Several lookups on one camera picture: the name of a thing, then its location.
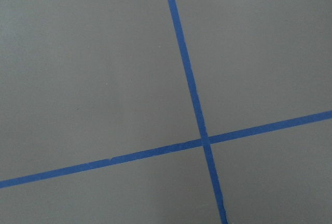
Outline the blue tape strip lengthwise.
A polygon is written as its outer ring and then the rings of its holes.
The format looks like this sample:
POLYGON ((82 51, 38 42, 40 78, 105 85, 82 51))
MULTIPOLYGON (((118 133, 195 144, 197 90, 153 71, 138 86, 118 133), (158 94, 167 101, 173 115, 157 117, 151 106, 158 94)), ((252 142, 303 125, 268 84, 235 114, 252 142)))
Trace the blue tape strip lengthwise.
POLYGON ((213 152, 211 149, 211 142, 208 137, 208 132, 207 132, 207 129, 205 126, 205 119, 204 119, 203 111, 201 108, 199 95, 197 92, 195 77, 194 77, 192 67, 191 67, 191 61, 190 61, 190 57, 189 57, 189 53, 188 53, 188 49, 187 49, 187 45, 186 45, 186 41, 185 41, 181 18, 180 18, 178 8, 177 8, 177 3, 176 3, 176 0, 168 0, 168 4, 169 4, 169 9, 170 9, 171 17, 172 17, 172 22, 173 22, 173 26, 174 26, 174 31, 175 31, 178 47, 179 47, 179 52, 180 52, 183 67, 184 67, 184 72, 186 75, 188 89, 189 89, 189 93, 190 93, 190 97, 191 97, 191 102, 192 102, 198 130, 199 130, 199 134, 200 134, 201 146, 203 147, 204 156, 205 156, 205 160, 206 160, 207 167, 209 170, 209 175, 210 175, 210 179, 211 179, 211 183, 212 183, 212 187, 213 187, 213 191, 214 191, 214 195, 215 195, 215 200, 216 200, 216 204, 217 204, 217 208, 218 208, 220 221, 221 221, 221 223, 228 223, 227 214, 226 214, 226 210, 224 207, 223 193, 222 193, 222 189, 220 187, 219 177, 218 177, 218 173, 217 173, 216 166, 215 166, 215 160, 214 160, 213 152))

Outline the blue tape strip crosswise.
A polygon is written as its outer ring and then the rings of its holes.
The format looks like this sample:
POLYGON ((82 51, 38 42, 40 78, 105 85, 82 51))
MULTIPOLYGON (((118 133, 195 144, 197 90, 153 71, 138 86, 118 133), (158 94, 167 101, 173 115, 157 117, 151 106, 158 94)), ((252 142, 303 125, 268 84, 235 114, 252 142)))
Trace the blue tape strip crosswise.
MULTIPOLYGON (((302 116, 298 118, 278 121, 274 123, 259 125, 257 127, 247 128, 243 130, 237 130, 229 133, 219 134, 210 136, 209 140, 211 144, 217 144, 221 142, 231 141, 234 139, 244 138, 248 136, 254 136, 258 134, 278 131, 282 129, 292 128, 300 125, 305 125, 309 123, 319 122, 331 119, 331 111, 325 111, 322 113, 312 114, 308 116, 302 116)), ((188 150, 192 148, 197 148, 201 146, 202 141, 200 139, 195 139, 187 141, 184 143, 177 143, 173 145, 158 147, 154 149, 139 151, 130 153, 127 155, 117 156, 109 159, 97 160, 93 162, 73 165, 69 167, 64 167, 56 170, 41 172, 37 174, 12 178, 1 181, 1 188, 8 188, 17 185, 32 183, 40 180, 51 179, 55 177, 80 173, 89 170, 95 170, 102 167, 112 166, 121 163, 127 163, 135 160, 146 159, 149 157, 155 157, 159 155, 164 155, 168 153, 178 152, 182 150, 188 150)))

